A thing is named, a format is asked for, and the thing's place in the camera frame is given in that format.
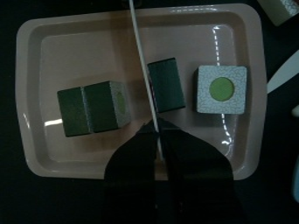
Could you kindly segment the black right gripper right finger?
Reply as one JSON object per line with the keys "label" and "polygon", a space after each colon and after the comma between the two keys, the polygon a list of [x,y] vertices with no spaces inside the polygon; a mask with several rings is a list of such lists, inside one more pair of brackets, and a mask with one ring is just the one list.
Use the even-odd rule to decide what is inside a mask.
{"label": "black right gripper right finger", "polygon": [[247,224],[227,158],[164,119],[159,128],[177,224]]}

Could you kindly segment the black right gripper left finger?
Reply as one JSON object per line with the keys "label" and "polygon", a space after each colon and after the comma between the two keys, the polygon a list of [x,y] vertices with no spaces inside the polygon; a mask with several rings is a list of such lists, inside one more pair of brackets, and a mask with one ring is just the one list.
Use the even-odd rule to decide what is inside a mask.
{"label": "black right gripper left finger", "polygon": [[103,224],[155,224],[156,142],[157,133],[148,123],[108,160]]}

